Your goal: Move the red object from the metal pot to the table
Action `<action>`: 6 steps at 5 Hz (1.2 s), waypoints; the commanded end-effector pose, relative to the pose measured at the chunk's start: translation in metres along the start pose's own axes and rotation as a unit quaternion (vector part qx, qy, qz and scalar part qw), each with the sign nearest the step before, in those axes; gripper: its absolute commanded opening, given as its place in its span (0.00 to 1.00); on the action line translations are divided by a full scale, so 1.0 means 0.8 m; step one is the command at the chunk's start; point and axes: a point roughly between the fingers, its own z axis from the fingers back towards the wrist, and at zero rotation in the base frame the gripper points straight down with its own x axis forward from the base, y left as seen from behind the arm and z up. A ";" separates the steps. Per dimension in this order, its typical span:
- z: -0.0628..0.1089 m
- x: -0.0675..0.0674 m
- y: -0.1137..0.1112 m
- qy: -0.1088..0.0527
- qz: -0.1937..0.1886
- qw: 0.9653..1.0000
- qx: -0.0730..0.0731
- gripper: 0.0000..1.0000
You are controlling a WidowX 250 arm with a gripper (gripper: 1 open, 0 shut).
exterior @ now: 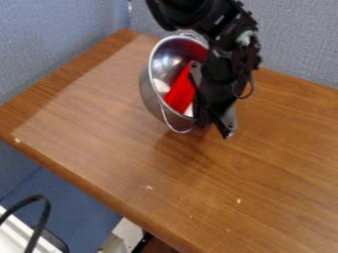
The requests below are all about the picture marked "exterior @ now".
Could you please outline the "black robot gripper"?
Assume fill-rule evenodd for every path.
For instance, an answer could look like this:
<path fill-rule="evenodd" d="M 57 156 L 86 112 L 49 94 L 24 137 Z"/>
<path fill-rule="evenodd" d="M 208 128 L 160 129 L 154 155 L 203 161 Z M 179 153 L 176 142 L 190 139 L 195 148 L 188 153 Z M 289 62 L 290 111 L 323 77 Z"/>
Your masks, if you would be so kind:
<path fill-rule="evenodd" d="M 208 42 L 207 59 L 188 63 L 188 80 L 194 87 L 192 115 L 196 126 L 212 123 L 224 139 L 238 128 L 236 99 L 249 98 L 255 91 L 253 72 L 259 68 L 261 42 L 258 21 L 236 0 L 215 0 L 211 5 L 203 36 Z M 207 103 L 200 91 L 202 81 L 212 97 Z"/>

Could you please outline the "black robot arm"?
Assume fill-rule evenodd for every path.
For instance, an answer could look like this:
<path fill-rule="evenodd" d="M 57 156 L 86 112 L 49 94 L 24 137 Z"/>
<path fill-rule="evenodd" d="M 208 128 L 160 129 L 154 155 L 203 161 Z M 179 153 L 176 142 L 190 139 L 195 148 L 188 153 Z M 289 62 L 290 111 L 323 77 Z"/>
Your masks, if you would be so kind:
<path fill-rule="evenodd" d="M 200 127 L 214 124 L 227 138 L 235 130 L 232 108 L 255 91 L 253 72 L 262 63 L 258 21 L 239 0 L 146 0 L 160 27 L 192 30 L 207 41 L 206 59 L 190 69 Z"/>

